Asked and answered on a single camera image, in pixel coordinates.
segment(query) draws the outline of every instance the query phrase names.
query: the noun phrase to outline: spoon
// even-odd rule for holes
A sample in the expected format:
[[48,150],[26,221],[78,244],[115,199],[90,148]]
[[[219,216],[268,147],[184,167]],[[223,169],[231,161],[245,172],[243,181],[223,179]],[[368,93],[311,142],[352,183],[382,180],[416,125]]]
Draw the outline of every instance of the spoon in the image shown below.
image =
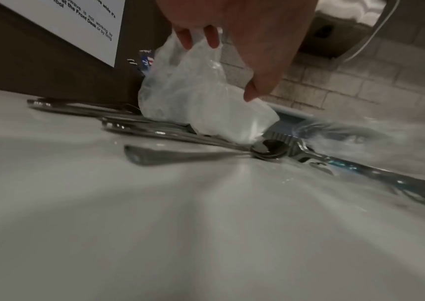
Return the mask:
[[139,146],[125,145],[124,152],[128,159],[140,166],[157,166],[165,164],[213,161],[229,157],[252,156],[264,161],[277,161],[288,155],[290,147],[278,140],[264,140],[254,144],[248,151],[229,152],[177,152],[154,150]]

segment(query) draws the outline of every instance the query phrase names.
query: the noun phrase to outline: white countertop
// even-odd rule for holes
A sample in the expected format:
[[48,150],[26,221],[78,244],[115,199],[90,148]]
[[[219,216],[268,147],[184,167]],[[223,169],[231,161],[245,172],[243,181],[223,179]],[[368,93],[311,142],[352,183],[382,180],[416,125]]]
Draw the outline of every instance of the white countertop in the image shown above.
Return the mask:
[[0,301],[425,300],[425,207],[256,159],[143,168],[0,92]]

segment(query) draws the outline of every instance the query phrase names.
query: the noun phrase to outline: finger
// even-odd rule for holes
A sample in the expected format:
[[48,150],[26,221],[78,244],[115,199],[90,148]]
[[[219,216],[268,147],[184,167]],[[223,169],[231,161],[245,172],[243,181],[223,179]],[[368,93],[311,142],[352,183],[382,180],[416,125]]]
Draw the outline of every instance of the finger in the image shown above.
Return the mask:
[[215,26],[209,25],[204,27],[204,35],[206,36],[209,46],[216,49],[220,45],[219,32]]
[[191,50],[193,43],[191,32],[189,31],[189,29],[173,25],[173,30],[176,32],[176,35],[178,36],[178,39],[181,42],[182,46],[187,50]]
[[245,87],[243,99],[250,102],[260,96],[265,96],[272,93],[273,89],[282,79],[283,72],[273,71],[264,74],[254,74],[253,78]]

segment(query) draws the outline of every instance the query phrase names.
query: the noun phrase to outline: ice in plastic bag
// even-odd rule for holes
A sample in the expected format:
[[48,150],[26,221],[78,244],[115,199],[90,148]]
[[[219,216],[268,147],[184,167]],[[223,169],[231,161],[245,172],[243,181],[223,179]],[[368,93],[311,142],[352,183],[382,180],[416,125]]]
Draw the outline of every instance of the ice in plastic bag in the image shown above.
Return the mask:
[[398,173],[425,175],[425,108],[353,105],[293,129],[313,149]]
[[220,58],[222,45],[212,49],[194,33],[194,47],[186,51],[173,33],[155,54],[150,73],[138,94],[147,118],[190,124],[203,135],[252,144],[279,120],[259,99],[246,103],[243,90],[226,82]]

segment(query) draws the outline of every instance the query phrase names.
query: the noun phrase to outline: spoon handle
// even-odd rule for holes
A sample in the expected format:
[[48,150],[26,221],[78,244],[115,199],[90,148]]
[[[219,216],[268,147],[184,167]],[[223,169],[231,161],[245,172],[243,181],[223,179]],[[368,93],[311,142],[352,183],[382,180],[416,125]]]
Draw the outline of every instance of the spoon handle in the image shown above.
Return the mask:
[[211,161],[247,155],[246,152],[175,152],[166,150],[154,150],[150,148],[143,148],[132,145],[126,145],[124,147],[124,153],[131,162],[141,166],[157,166],[174,163]]

